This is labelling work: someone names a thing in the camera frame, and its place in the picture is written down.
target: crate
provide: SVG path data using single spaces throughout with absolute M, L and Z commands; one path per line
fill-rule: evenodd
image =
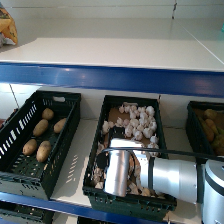
M 0 217 L 9 222 L 19 224 L 52 224 L 54 212 L 18 205 L 9 202 L 0 202 Z
M 95 219 L 89 219 L 84 217 L 78 217 L 77 224 L 113 224 L 112 222 L 104 222 Z
M 186 124 L 186 133 L 193 151 L 197 153 L 215 155 L 197 118 L 195 109 L 202 111 L 205 111 L 207 109 L 213 109 L 216 111 L 223 112 L 224 104 L 190 101 L 187 106 L 187 109 L 188 109 L 188 118 Z M 205 164 L 206 161 L 207 161 L 206 159 L 196 158 L 196 162 L 198 164 Z
M 57 182 L 62 164 L 80 120 L 81 94 L 36 91 L 0 131 L 0 191 L 49 199 Z M 34 138 L 36 124 L 42 111 L 50 108 L 54 118 L 47 131 L 36 137 L 37 144 L 49 140 L 52 146 L 48 159 L 39 163 L 36 152 L 31 156 L 22 153 L 24 144 Z M 67 117 L 59 134 L 54 124 Z
M 134 97 L 105 96 L 94 142 L 89 156 L 89 162 L 84 176 L 83 193 L 89 197 L 93 209 L 133 216 L 137 218 L 162 221 L 169 210 L 175 209 L 176 199 L 174 197 L 165 195 L 165 199 L 161 199 L 131 194 L 127 194 L 125 197 L 117 197 L 105 193 L 102 189 L 91 187 L 90 185 L 92 172 L 95 166 L 95 157 L 98 148 L 98 142 L 100 142 L 102 138 L 102 125 L 104 123 L 104 120 L 108 120 L 110 109 L 121 106 L 123 102 L 137 103 L 140 107 L 154 107 L 154 117 L 157 122 L 156 134 L 159 137 L 158 144 L 160 148 L 166 149 L 157 100 Z M 162 154 L 161 157 L 164 159 L 168 159 L 167 154 Z

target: shelf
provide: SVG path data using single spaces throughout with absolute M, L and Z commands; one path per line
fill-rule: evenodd
M 222 23 L 18 19 L 18 46 L 0 49 L 0 82 L 222 98 Z
M 93 210 L 88 197 L 83 195 L 84 172 L 96 127 L 97 121 L 81 119 L 50 201 L 3 192 L 0 193 L 1 200 L 102 221 L 116 222 L 119 220 L 120 223 L 153 224 L 152 221 Z M 191 150 L 185 130 L 164 128 L 164 134 L 168 149 Z M 176 156 L 170 155 L 169 157 L 177 159 Z M 164 221 L 168 219 L 174 223 L 200 223 L 200 207 L 178 201 L 176 210 L 168 212 Z

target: white shelf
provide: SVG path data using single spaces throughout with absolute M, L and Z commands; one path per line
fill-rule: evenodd
M 97 121 L 81 119 L 51 199 L 91 207 L 88 197 L 83 195 L 82 185 L 96 127 Z M 191 151 L 185 130 L 164 128 L 164 135 L 168 149 Z M 192 160 L 190 157 L 182 159 L 194 161 L 194 158 Z M 201 223 L 200 217 L 199 205 L 178 201 L 176 210 L 168 212 L 164 220 L 169 219 L 173 223 L 198 224 Z
M 197 21 L 17 19 L 19 44 L 0 49 L 0 62 L 224 71 L 223 20 Z M 201 25 L 207 48 L 191 34 Z

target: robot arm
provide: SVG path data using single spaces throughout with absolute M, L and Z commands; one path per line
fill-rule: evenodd
M 143 187 L 186 202 L 201 203 L 204 224 L 224 224 L 223 159 L 208 160 L 205 165 L 196 166 L 193 162 L 150 157 L 147 149 L 137 141 L 114 138 L 110 147 L 124 147 L 126 150 L 110 151 L 105 192 L 123 197 L 126 195 L 127 170 L 132 151 L 141 165 L 140 179 Z

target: crate handle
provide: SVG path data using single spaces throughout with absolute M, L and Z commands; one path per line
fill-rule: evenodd
M 56 97 L 56 96 L 53 96 L 53 100 L 54 101 L 57 101 L 57 102 L 65 102 L 65 98 L 64 97 Z

